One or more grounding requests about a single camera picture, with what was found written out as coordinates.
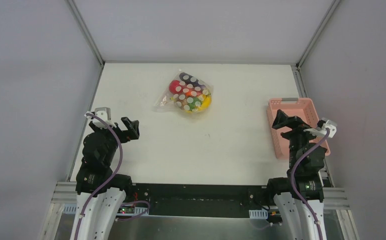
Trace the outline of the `polka dot zip bag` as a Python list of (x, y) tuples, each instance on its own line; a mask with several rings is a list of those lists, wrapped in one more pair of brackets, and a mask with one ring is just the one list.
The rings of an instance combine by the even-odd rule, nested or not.
[(154, 104), (156, 111), (180, 110), (187, 114), (206, 111), (213, 100), (213, 87), (185, 71), (179, 70)]

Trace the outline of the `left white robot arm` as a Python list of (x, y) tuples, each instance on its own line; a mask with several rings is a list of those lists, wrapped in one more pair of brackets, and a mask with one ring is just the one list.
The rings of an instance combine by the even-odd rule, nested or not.
[(83, 140), (81, 166), (76, 175), (76, 210), (70, 239), (106, 240), (122, 203), (133, 198), (129, 175), (111, 169), (122, 144), (140, 137), (139, 121), (121, 118), (126, 129), (93, 116), (92, 133)]

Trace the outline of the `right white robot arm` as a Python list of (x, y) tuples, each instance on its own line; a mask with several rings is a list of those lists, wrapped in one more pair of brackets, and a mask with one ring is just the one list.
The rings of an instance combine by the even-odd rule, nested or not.
[(287, 141), (286, 177), (267, 182), (265, 200), (278, 207), (292, 240), (325, 240), (324, 192), (320, 170), (328, 148), (323, 144), (336, 133), (328, 120), (312, 127), (298, 115), (277, 110), (270, 126), (277, 140)]

